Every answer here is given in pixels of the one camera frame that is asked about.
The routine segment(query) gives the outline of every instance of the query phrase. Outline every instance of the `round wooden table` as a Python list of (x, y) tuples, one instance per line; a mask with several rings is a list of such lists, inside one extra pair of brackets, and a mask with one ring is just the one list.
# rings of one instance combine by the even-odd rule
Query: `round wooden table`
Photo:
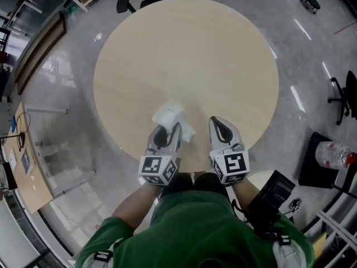
[(167, 101), (181, 103), (197, 132), (183, 143), (180, 171), (209, 167), (208, 119), (237, 126), (245, 148), (269, 125), (278, 70), (258, 29), (210, 0), (164, 0), (126, 18), (110, 35), (94, 74), (98, 114), (114, 141), (139, 159)]

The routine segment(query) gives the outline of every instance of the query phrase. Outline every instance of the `black buckle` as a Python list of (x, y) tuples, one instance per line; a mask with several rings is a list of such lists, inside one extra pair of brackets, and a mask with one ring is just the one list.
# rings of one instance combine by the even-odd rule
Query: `black buckle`
[(281, 246), (290, 245), (291, 244), (290, 237), (287, 236), (287, 235), (278, 235), (278, 240), (279, 240), (279, 244)]
[(94, 260), (98, 260), (106, 263), (108, 263), (112, 257), (113, 257), (113, 252), (109, 250), (99, 251), (96, 254), (94, 254)]

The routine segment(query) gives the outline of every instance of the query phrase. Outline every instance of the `shoulder strap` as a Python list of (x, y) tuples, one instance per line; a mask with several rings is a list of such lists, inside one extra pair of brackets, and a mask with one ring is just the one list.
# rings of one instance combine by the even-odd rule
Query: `shoulder strap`
[(124, 238), (116, 240), (107, 250), (98, 251), (90, 255), (83, 263), (82, 268), (113, 268), (114, 245)]
[(289, 245), (282, 245), (280, 241), (273, 243), (278, 268), (306, 268), (304, 251), (294, 240), (290, 241)]

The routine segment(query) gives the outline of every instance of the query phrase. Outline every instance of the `gray floor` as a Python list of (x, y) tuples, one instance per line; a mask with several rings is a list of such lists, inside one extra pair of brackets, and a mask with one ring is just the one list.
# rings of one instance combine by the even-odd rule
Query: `gray floor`
[[(129, 15), (115, 12), (116, 1), (97, 0), (89, 13), (78, 10), (70, 17), (68, 33), (48, 55), (23, 95), (27, 104), (69, 109), (65, 116), (32, 114), (30, 130), (42, 140), (44, 151), (52, 154), (49, 167), (54, 178), (66, 178), (66, 173), (74, 168), (97, 171), (88, 183), (42, 209), (53, 229), (74, 252), (140, 186), (138, 162), (110, 139), (93, 99), (93, 74), (100, 50)], [(131, 1), (138, 8), (139, 0)], [(347, 118), (337, 126), (338, 106), (327, 103), (327, 98), (334, 95), (329, 77), (337, 77), (344, 85), (348, 70), (357, 72), (356, 28), (334, 35), (354, 21), (342, 1), (318, 0), (321, 10), (317, 15), (307, 12), (299, 0), (215, 1), (250, 19), (277, 57), (277, 108), (265, 134), (251, 148), (251, 155), (265, 169), (277, 169), (297, 184), (300, 154), (313, 131), (344, 141), (357, 150), (356, 120)], [(308, 224), (336, 193), (296, 186), (294, 196), (302, 198), (302, 206), (295, 214), (297, 226)], [(140, 229), (148, 226), (148, 220), (149, 217)]]

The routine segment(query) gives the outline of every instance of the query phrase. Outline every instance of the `table leg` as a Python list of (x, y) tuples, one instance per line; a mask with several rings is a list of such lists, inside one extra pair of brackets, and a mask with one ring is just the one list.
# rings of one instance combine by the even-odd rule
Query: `table leg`
[(18, 33), (18, 34), (20, 34), (20, 35), (24, 35), (24, 36), (27, 36), (27, 35), (28, 35), (27, 33), (22, 32), (22, 31), (19, 31), (18, 29), (15, 29), (15, 28), (10, 27), (10, 26), (6, 27), (6, 29), (11, 30), (12, 32)]
[(43, 13), (43, 11), (42, 11), (41, 9), (37, 8), (35, 5), (33, 5), (33, 4), (32, 4), (31, 2), (29, 2), (29, 1), (25, 1), (23, 4), (25, 4), (27, 7), (29, 7), (29, 8), (31, 8), (31, 9), (35, 10), (36, 12), (38, 12), (38, 13), (40, 13), (40, 14)]
[(40, 113), (63, 113), (67, 114), (67, 109), (62, 108), (49, 108), (49, 107), (35, 107), (35, 106), (25, 106), (27, 112), (40, 112)]
[(59, 188), (52, 189), (53, 194), (54, 194), (54, 199), (60, 197), (61, 195), (68, 193), (69, 191), (79, 187), (80, 185), (83, 185), (85, 182), (88, 181), (89, 178), (91, 178), (95, 174), (96, 174), (96, 171), (92, 170), (89, 173), (86, 173), (83, 176), (76, 178), (74, 180), (71, 180), (67, 184), (60, 186)]

